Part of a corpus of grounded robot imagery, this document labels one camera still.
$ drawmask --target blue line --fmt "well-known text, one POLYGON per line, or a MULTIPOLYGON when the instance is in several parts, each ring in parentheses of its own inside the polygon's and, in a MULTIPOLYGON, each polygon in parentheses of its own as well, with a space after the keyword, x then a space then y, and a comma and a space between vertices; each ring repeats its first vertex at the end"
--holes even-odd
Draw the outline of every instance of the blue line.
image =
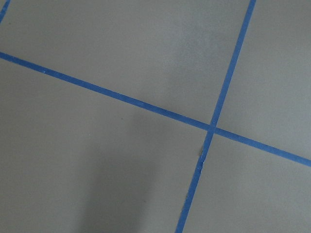
POLYGON ((216 128, 215 133, 220 135, 220 136, 232 139, 234 141, 241 142, 241 143, 244 143, 246 145, 255 147, 257 149, 260 149, 260 150, 281 156, 283 158, 292 160, 294 162, 297 162, 297 163, 300 163, 300 164, 303 164, 306 166, 311 166, 311 160, 309 160, 309 159, 306 159, 306 158, 300 157, 298 155, 286 152, 284 150, 280 150, 280 149, 275 148, 275 147, 268 146, 264 143, 249 139, 247 137, 243 137, 243 136, 240 136, 238 134, 231 133, 229 131, 222 130, 219 128, 216 128))
POLYGON ((4 3, 3 7, 2 7, 2 10, 0 11, 0 23, 2 22, 4 16, 5 16, 5 13, 10 5, 10 2, 11 0, 6 0, 6 2, 4 3))
POLYGON ((244 18, 244 21, 243 21, 243 24, 241 27, 241 31, 240 31, 237 43, 235 45, 233 55, 231 57, 231 61, 230 61, 229 67, 228 67, 227 74, 225 76, 224 84, 223 84, 223 87, 221 89, 221 92, 220 92, 220 95, 219 95, 219 98, 218 98, 218 101, 217 101, 217 104, 215 107, 215 111, 214 111, 212 120, 210 122, 211 126, 214 126, 214 127, 217 126, 217 122, 218 122, 221 110, 223 108, 223 105, 224 105, 225 97, 227 95, 228 88, 229 88, 229 85, 230 85, 230 82, 231 82, 231 79, 233 76, 233 72, 234 72, 235 66, 236 66, 237 61, 238 61, 238 57, 239 57, 239 54, 240 54, 240 51, 242 48, 242 44, 243 44, 243 41, 245 38, 245 34, 247 31, 249 21, 251 19, 251 16, 252 16, 252 13, 253 13, 253 10, 255 7, 255 3, 256 3, 256 0, 251 0, 249 2, 248 8, 247 8, 247 11, 245 14, 245 18, 244 18))
POLYGON ((250 0, 250 2, 249 2, 249 5, 247 8, 245 17, 244 17, 244 21, 243 21, 243 24, 242 24, 242 27, 240 30, 240 34, 239 34, 237 43, 235 45, 234 52, 233 52, 232 57, 231 57, 229 68, 228 68, 228 71, 227 71, 227 74, 225 76, 225 80, 224 80, 221 92, 220 92, 218 100, 217 100, 217 104, 216 104, 216 107, 214 110, 212 120, 210 122, 211 131, 209 131, 205 137, 202 155, 200 156, 200 158, 197 162, 195 172, 194 172, 194 175, 192 177, 192 180, 191 180, 191 183, 189 186, 187 197, 186 197, 183 209, 181 211, 181 214, 180 214, 177 226, 176 226, 175 233, 182 233, 182 231, 185 227, 186 220, 187 220, 187 217, 189 214, 189 210, 190 210, 190 207, 191 207, 191 204, 193 201, 193 197, 195 194, 195 190, 196 190, 196 187, 197 187, 199 180, 200 180, 203 164, 206 160, 207 153, 208 153, 208 150, 209 150, 211 141, 213 139, 213 135, 214 135, 216 126, 217 126, 217 122, 219 120, 219 116, 220 116, 220 113, 221 113, 223 105, 224 105, 225 97, 227 95, 228 88, 229 88, 229 85, 230 85, 230 82, 231 82, 231 79, 233 76, 233 72, 234 72, 235 66, 237 64, 237 60, 238 60, 238 57, 239 57, 239 54, 241 51, 241 47, 242 47, 245 35, 246 35, 246 30, 247 30, 249 21, 251 19, 251 16, 252 16, 252 13, 253 13, 253 10, 255 7, 255 3, 256 3, 256 0, 250 0))
POLYGON ((106 89, 106 88, 103 88, 103 87, 100 87, 100 86, 97 86, 97 85, 85 82, 83 80, 74 78, 72 76, 69 76, 69 75, 66 75, 66 74, 62 74, 60 72, 57 72, 57 71, 54 71, 54 70, 51 70, 51 69, 48 69, 48 68, 36 65, 34 63, 27 62, 27 61, 19 59, 17 57, 11 56, 9 54, 0 52, 0 58, 4 59, 6 61, 9 61, 9 62, 18 64, 18 65, 21 65, 23 67, 27 67, 29 69, 38 71, 40 73, 44 73, 44 74, 50 75, 52 77, 64 80, 66 82, 75 84, 77 86, 81 86, 81 87, 84 87, 86 89, 89 89, 89 90, 101 93, 101 94, 103 94, 105 96, 109 96, 109 97, 112 97, 114 99, 121 100, 123 102, 135 105, 137 107, 140 107, 140 108, 143 108, 143 109, 146 109, 146 110, 149 110, 151 112, 158 113, 160 115, 163 115, 163 116, 166 116, 166 117, 169 117, 169 118, 181 121, 183 123, 192 125, 194 127, 197 127, 197 128, 203 129, 203 130, 210 130, 210 126, 208 124, 206 124, 206 123, 203 123, 203 122, 200 122, 198 120, 195 120, 195 119, 192 119, 192 118, 189 118, 189 117, 177 114, 175 112, 171 112, 169 110, 166 110, 166 109, 163 109, 163 108, 151 105, 149 103, 146 103, 146 102, 134 99, 132 97, 120 94, 118 92, 114 92, 114 91, 111 91, 109 89, 106 89))

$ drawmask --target gray floor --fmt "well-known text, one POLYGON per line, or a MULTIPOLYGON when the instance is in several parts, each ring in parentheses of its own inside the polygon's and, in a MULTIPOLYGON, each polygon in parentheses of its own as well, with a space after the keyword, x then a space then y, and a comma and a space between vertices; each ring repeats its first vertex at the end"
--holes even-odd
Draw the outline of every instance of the gray floor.
MULTIPOLYGON (((12 0, 0 51, 209 123, 248 3, 12 0)), ((257 1, 219 128, 311 159, 310 22, 257 1)), ((175 231, 206 131, 3 59, 0 81, 0 232, 175 231)), ((309 233, 310 175, 216 135, 184 232, 309 233)))

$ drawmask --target floor tile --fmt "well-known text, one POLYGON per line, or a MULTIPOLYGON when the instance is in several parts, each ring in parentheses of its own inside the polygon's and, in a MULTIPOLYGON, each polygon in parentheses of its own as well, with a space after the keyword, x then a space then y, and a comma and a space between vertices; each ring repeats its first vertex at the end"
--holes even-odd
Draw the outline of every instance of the floor tile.
POLYGON ((0 232, 174 232, 205 132, 0 61, 0 232))
POLYGON ((309 233, 311 169, 215 136, 183 232, 309 233))
POLYGON ((310 12, 257 2, 218 127, 311 159, 310 12))
POLYGON ((209 123, 248 0, 14 0, 0 50, 209 123))

